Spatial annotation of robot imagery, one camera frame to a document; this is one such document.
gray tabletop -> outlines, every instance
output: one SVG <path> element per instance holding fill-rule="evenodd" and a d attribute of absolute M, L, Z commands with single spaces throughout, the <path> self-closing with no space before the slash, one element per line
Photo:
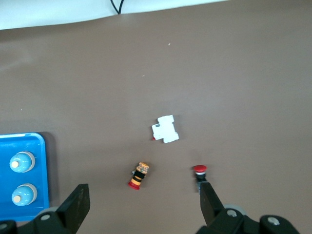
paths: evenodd
<path fill-rule="evenodd" d="M 205 164 L 223 203 L 307 234 L 311 25 L 310 0 L 233 0 L 0 31 L 0 133 L 45 136 L 51 206 L 89 183 L 78 233 L 195 233 Z M 164 115 L 180 140 L 151 141 Z"/>

screw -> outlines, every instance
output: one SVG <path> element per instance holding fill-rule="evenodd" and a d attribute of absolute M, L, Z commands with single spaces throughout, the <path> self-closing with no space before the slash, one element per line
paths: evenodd
<path fill-rule="evenodd" d="M 226 213 L 228 216 L 237 217 L 237 213 L 234 210 L 228 210 Z"/>
<path fill-rule="evenodd" d="M 43 215 L 40 219 L 42 220 L 42 221 L 45 221 L 45 220 L 47 220 L 47 219 L 49 219 L 51 216 L 49 215 L 49 214 L 45 214 L 45 215 Z"/>
<path fill-rule="evenodd" d="M 6 223 L 0 224 L 0 230 L 6 229 L 7 226 L 8 226 L 8 225 L 7 225 Z"/>
<path fill-rule="evenodd" d="M 275 226 L 278 226 L 279 225 L 279 221 L 277 218 L 274 218 L 274 217 L 268 217 L 268 222 L 275 225 Z"/>

wire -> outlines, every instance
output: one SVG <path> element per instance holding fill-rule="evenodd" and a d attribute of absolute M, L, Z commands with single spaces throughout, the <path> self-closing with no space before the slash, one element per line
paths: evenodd
<path fill-rule="evenodd" d="M 123 1 L 124 1 L 124 0 L 121 0 L 120 5 L 119 5 L 119 10 L 117 10 L 117 8 L 116 8 L 116 6 L 115 6 L 113 0 L 111 0 L 111 4 L 113 5 L 115 11 L 116 11 L 117 14 L 119 14 L 119 15 L 121 14 L 121 9 L 122 9 L 122 5 L 123 5 Z"/>

blue plastic tray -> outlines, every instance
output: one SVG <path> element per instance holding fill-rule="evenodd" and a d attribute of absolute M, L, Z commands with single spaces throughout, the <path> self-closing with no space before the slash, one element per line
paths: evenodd
<path fill-rule="evenodd" d="M 25 173 L 13 172 L 10 159 L 16 153 L 29 151 L 35 157 L 35 166 Z M 38 133 L 0 135 L 0 220 L 28 221 L 49 207 L 48 179 L 44 139 Z M 37 199 L 28 206 L 12 202 L 12 192 L 25 183 L 33 184 Z"/>

white plastic object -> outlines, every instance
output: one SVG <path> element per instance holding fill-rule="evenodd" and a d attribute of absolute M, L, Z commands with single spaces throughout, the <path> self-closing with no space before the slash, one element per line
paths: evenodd
<path fill-rule="evenodd" d="M 158 124 L 152 126 L 154 139 L 163 139 L 164 143 L 169 143 L 179 139 L 179 134 L 175 130 L 173 122 L 174 116 L 163 116 L 157 119 Z"/>

